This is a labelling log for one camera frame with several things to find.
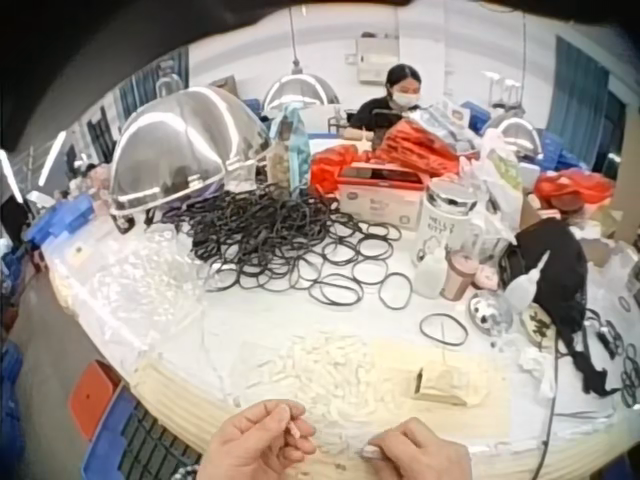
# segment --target blue curtain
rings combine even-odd
[[[189,88],[189,48],[182,47],[150,63],[120,85],[120,102],[125,120],[140,107],[156,99],[160,62],[169,59],[173,60],[175,73],[182,80],[184,88]]]
[[[593,165],[609,90],[609,72],[565,39],[556,37],[556,73],[547,130]]]

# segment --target woman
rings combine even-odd
[[[343,137],[347,140],[373,139],[376,130],[388,130],[402,118],[402,112],[419,108],[422,79],[410,65],[400,63],[387,72],[384,97],[365,102],[356,113]]]

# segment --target electrical box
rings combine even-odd
[[[358,81],[384,85],[387,71],[400,62],[397,37],[361,37],[356,40]]]

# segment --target stainless steel dome lamp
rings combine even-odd
[[[537,160],[542,155],[542,145],[538,132],[531,123],[522,118],[524,109],[510,110],[495,118],[486,125],[485,132],[489,128],[495,128],[504,137],[507,146],[523,159]]]
[[[289,27],[291,29],[291,48],[293,50],[293,68],[275,82],[264,97],[262,111],[281,111],[285,105],[296,104],[300,108],[340,103],[340,99],[331,85],[317,75],[304,73],[298,60],[296,35],[293,26],[293,13],[289,7]]]
[[[125,124],[113,155],[113,215],[129,215],[245,172],[271,146],[259,119],[215,87],[193,87],[143,106]]]

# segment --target white box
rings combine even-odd
[[[426,179],[397,165],[357,162],[337,178],[340,210],[368,222],[416,230]]]

